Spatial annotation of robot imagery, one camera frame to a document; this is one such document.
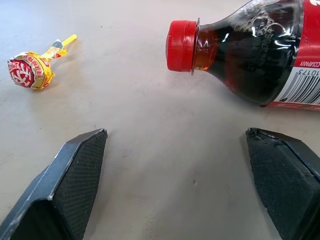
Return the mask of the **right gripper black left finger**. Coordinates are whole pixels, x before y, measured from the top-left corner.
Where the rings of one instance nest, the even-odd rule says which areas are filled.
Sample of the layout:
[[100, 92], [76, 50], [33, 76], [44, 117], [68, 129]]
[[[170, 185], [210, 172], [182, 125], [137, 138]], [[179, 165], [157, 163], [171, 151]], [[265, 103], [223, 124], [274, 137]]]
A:
[[99, 188], [107, 130], [67, 141], [0, 225], [0, 240], [83, 240]]

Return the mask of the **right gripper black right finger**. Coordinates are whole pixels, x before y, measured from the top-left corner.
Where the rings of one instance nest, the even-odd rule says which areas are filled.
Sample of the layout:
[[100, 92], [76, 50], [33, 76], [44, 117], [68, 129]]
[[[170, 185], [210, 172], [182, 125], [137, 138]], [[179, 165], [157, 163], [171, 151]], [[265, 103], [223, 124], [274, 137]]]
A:
[[245, 134], [256, 192], [282, 240], [320, 240], [320, 157], [282, 133]]

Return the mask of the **cola bottle with red cap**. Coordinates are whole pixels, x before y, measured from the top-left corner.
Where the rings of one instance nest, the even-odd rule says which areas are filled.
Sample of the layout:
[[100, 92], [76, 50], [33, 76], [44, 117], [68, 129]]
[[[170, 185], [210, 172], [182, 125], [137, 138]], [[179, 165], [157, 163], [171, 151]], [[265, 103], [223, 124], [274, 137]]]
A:
[[175, 20], [166, 62], [261, 107], [320, 111], [320, 0], [251, 0], [212, 24]]

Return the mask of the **yellow wrapped lollipop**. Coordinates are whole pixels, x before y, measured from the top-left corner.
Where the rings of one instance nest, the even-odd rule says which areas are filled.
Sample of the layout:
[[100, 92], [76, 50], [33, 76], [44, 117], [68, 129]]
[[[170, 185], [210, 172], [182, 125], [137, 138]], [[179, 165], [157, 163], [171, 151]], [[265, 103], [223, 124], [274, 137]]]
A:
[[11, 79], [16, 85], [24, 88], [44, 89], [55, 77], [50, 61], [65, 56], [66, 46], [77, 38], [78, 36], [73, 34], [64, 41], [57, 39], [43, 54], [26, 51], [10, 58], [7, 65]]

